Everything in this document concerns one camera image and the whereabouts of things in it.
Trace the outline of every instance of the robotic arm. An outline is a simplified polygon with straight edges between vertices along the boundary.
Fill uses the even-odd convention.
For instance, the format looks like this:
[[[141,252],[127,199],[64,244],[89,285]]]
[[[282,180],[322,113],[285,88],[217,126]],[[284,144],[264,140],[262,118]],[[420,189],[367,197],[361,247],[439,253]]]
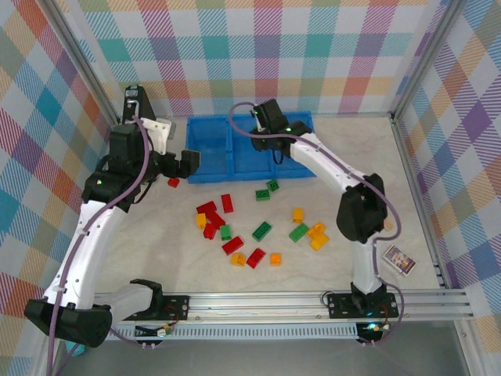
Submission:
[[[383,180],[377,174],[366,176],[342,161],[301,121],[289,124],[274,99],[255,106],[251,114],[257,118],[257,127],[251,134],[274,135],[273,138],[253,138],[256,150],[271,149],[285,154],[314,172],[329,188],[341,193],[337,227],[351,245],[354,266],[351,300],[361,314],[370,313],[374,306],[388,298],[386,286],[374,273],[372,246],[373,237],[384,228],[387,208],[380,197],[352,176],[367,181],[382,194]],[[301,138],[292,139],[289,135]],[[334,164],[333,159],[343,168]]]
[[[140,176],[145,163],[144,139],[132,115],[142,119],[150,141],[148,165],[141,182],[147,184],[147,188],[135,201],[141,193],[140,186],[137,186],[115,206],[105,210],[87,229],[90,219],[129,190]],[[174,130],[175,124],[155,118],[143,87],[134,85],[126,89],[123,124],[110,133],[110,152],[85,182],[84,203],[69,249],[74,248],[81,235],[84,237],[71,261],[64,288],[59,286],[70,252],[66,253],[43,299],[28,301],[24,310],[25,316],[44,333],[49,334],[52,311],[60,292],[63,297],[57,315],[56,337],[90,347],[100,345],[113,324],[137,312],[146,311],[148,314],[159,309],[163,298],[161,285],[146,280],[131,281],[99,304],[95,302],[94,294],[106,251],[131,205],[144,197],[158,175],[185,179],[200,166],[199,152],[184,150],[180,161],[175,159],[175,154],[167,152],[167,141],[172,138]]]

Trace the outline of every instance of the plaid fabric backdrop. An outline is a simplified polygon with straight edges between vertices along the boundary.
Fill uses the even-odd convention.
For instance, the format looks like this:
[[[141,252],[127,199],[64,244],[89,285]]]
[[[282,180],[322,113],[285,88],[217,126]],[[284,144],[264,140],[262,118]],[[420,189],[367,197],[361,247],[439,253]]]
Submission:
[[[25,375],[23,318],[73,236],[109,126],[34,0],[0,12],[0,375]]]
[[[447,2],[58,0],[117,110],[116,92],[141,82],[160,115],[271,97],[285,110],[388,112]]]
[[[501,0],[470,0],[403,117],[440,252],[501,370]]]

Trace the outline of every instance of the toy block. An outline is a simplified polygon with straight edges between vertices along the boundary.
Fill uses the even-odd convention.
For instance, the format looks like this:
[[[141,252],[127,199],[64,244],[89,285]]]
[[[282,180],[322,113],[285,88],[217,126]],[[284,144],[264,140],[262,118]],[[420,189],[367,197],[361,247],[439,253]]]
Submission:
[[[229,194],[221,195],[222,210],[224,213],[233,213],[232,197]]]
[[[225,220],[221,218],[215,211],[208,211],[207,213],[205,213],[205,216],[207,217],[207,221],[216,226],[217,230],[219,230],[221,226],[224,226],[226,224]]]
[[[242,255],[241,253],[234,253],[232,255],[231,263],[233,265],[237,265],[237,266],[244,266],[245,265],[245,256]]]
[[[267,233],[270,232],[270,230],[272,229],[272,226],[267,223],[267,222],[263,222],[257,230],[255,230],[253,233],[252,233],[252,237],[257,240],[257,241],[261,241],[263,239],[263,237],[266,236]]]
[[[234,237],[228,243],[223,244],[222,249],[227,255],[231,255],[238,248],[243,246],[243,241],[240,237]]]
[[[207,218],[205,218],[205,214],[204,213],[197,214],[195,216],[195,220],[196,220],[196,226],[199,229],[204,229],[205,225],[207,225]]]
[[[300,224],[298,227],[296,227],[292,233],[289,234],[289,238],[294,242],[297,243],[298,240],[300,240],[306,233],[308,232],[309,228],[306,226],[304,223]]]
[[[169,186],[173,186],[174,188],[177,188],[178,185],[179,185],[179,179],[178,178],[170,178],[168,181],[167,181],[167,184]]]
[[[206,204],[203,204],[201,206],[199,206],[198,208],[196,208],[196,212],[197,213],[208,213],[208,212],[215,212],[216,210],[218,210],[216,208],[216,204],[213,202],[213,201],[210,201],[210,202],[207,202]]]
[[[261,250],[260,248],[256,248],[254,252],[252,252],[252,255],[249,256],[247,259],[247,264],[252,268],[256,269],[256,266],[258,266],[258,263],[262,260],[263,257],[265,257],[266,252]]]
[[[256,190],[256,201],[269,200],[269,190]]]
[[[326,245],[329,241],[329,237],[324,233],[319,233],[310,243],[310,247],[312,247],[315,251],[318,251],[321,247]]]
[[[210,240],[214,239],[214,235],[216,234],[217,230],[218,229],[216,229],[216,227],[212,223],[208,223],[204,228],[204,238]]]
[[[304,217],[305,217],[305,213],[303,212],[303,209],[295,208],[292,211],[292,222],[303,223]]]
[[[269,261],[271,262],[272,266],[282,265],[282,254],[281,253],[272,253],[269,256]]]
[[[221,233],[221,240],[232,239],[232,230],[229,228],[229,225],[219,227],[219,232]]]
[[[323,233],[326,229],[326,225],[324,225],[321,222],[318,222],[316,225],[314,225],[310,230],[308,230],[307,234],[310,237],[310,239],[315,239],[317,235],[320,233]]]
[[[270,180],[269,182],[266,183],[266,186],[268,187],[269,190],[275,192],[276,190],[279,189],[279,182],[277,182],[276,180]]]

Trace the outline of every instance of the yellow toy block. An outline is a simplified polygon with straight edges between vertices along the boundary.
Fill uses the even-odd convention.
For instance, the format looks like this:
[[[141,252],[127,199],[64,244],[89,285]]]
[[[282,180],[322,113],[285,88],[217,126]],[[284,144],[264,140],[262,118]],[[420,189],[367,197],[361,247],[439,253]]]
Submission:
[[[295,208],[292,212],[292,222],[293,223],[303,223],[303,218],[305,217],[305,213],[303,209]]]
[[[269,256],[269,261],[271,262],[272,266],[282,265],[282,254],[281,253],[272,253]]]
[[[318,251],[321,247],[326,245],[329,241],[329,237],[324,233],[319,233],[310,243],[310,247],[312,247],[315,251]]]
[[[232,255],[232,264],[237,265],[237,266],[244,266],[245,265],[245,256],[242,255],[241,253],[234,253]]]
[[[199,229],[204,229],[205,225],[207,225],[207,218],[205,218],[205,213],[197,214],[195,220],[196,220],[196,226]]]
[[[321,222],[318,222],[314,225],[310,230],[308,230],[307,234],[310,239],[315,239],[320,233],[323,233],[326,230],[326,225]]]

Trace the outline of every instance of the blue plastic bin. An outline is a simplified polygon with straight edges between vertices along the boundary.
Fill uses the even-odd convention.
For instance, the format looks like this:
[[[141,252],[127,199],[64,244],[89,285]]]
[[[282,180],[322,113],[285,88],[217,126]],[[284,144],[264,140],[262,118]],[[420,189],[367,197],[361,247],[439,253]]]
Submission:
[[[285,113],[289,122],[303,121],[314,129],[309,111]],[[249,132],[256,121],[250,114],[236,114],[239,128]],[[235,132],[228,117],[196,116],[188,119],[186,149],[200,151],[200,167],[189,183],[218,183],[228,181],[286,179],[313,177],[305,166],[285,157],[275,164],[272,151],[256,151],[251,140]]]

